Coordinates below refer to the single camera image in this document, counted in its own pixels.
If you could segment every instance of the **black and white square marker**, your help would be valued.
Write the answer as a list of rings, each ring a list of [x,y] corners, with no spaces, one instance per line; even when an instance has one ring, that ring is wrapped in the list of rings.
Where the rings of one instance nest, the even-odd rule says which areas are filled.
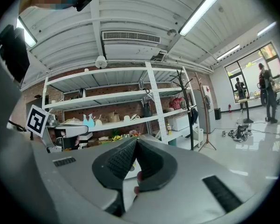
[[[32,105],[26,121],[26,128],[42,137],[49,114],[43,109]]]

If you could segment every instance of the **air conditioning vent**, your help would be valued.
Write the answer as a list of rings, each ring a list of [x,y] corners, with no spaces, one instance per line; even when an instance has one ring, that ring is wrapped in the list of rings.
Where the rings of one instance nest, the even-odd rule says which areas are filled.
[[[107,31],[103,32],[103,41],[107,40],[135,40],[143,42],[153,42],[160,44],[161,38],[159,36],[141,33],[141,32],[127,32],[127,31]]]

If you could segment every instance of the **white corrugated ceiling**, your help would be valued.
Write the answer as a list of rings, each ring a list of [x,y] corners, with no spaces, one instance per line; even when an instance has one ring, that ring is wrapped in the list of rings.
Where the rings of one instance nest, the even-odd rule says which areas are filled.
[[[206,51],[213,50],[214,56],[219,56],[236,43],[250,43],[256,38],[255,31],[268,23],[255,0],[218,0],[188,35],[172,46],[175,34],[168,31],[178,32],[201,1],[93,0],[81,12],[74,8],[57,11],[30,8],[21,18],[37,39],[37,44],[28,50],[50,70],[73,69],[92,62],[104,51],[101,32],[111,30],[160,36],[158,48],[210,66],[215,60]],[[44,69],[36,65],[31,65],[28,71],[24,85],[35,81],[36,76],[45,76]]]

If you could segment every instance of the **black bin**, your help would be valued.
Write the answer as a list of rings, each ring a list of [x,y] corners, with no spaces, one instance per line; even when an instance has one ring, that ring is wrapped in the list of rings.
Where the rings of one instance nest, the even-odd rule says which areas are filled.
[[[215,119],[221,119],[221,108],[215,108]]]

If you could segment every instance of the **coat rack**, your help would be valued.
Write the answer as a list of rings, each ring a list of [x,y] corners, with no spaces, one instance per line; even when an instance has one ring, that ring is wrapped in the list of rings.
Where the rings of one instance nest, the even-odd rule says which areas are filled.
[[[202,97],[202,102],[203,102],[203,107],[204,107],[204,115],[205,115],[205,124],[206,124],[206,142],[201,146],[201,148],[198,150],[198,152],[200,152],[200,150],[204,147],[204,145],[206,144],[211,144],[211,142],[209,141],[209,119],[208,119],[208,112],[206,111],[206,104],[205,104],[205,96],[203,96],[203,93],[202,93],[202,88],[201,88],[201,82],[200,82],[200,79],[198,79],[198,75],[197,73],[195,72],[195,76],[196,76],[196,79],[197,79],[197,82],[198,82],[198,85],[199,85],[199,90],[200,90],[200,94],[201,94],[201,97]]]
[[[185,98],[185,101],[186,101],[186,106],[187,106],[187,109],[188,109],[188,119],[189,119],[189,126],[190,126],[190,139],[191,139],[191,150],[194,150],[194,138],[193,138],[193,126],[192,126],[192,116],[191,116],[191,110],[192,108],[190,108],[190,105],[189,105],[189,99],[188,99],[188,96],[187,96],[187,93],[186,93],[186,90],[187,90],[187,84],[190,83],[191,80],[193,79],[190,79],[185,85],[183,85],[182,83],[182,70],[181,71],[178,71],[176,70],[177,72],[177,76],[171,76],[171,77],[175,77],[178,79],[179,81],[179,84],[172,81],[174,84],[176,84],[178,87],[181,87],[182,89],[182,92],[183,92],[183,96]]]

